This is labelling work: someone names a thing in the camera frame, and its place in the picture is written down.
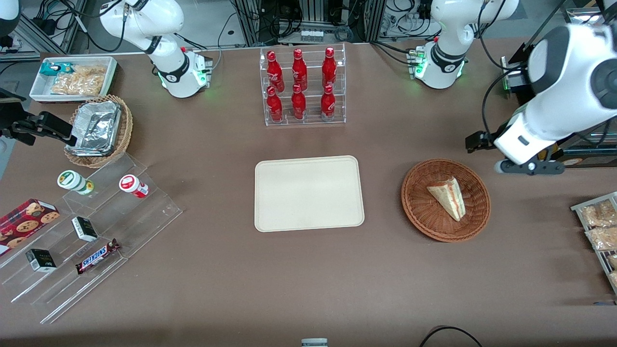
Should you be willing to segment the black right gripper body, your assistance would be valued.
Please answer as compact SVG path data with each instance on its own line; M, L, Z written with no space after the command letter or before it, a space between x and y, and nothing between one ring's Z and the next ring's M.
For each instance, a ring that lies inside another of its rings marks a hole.
M2 104L0 106L0 134L32 146L36 141L35 136L40 135L45 117L44 112L38 115L27 112L22 104Z

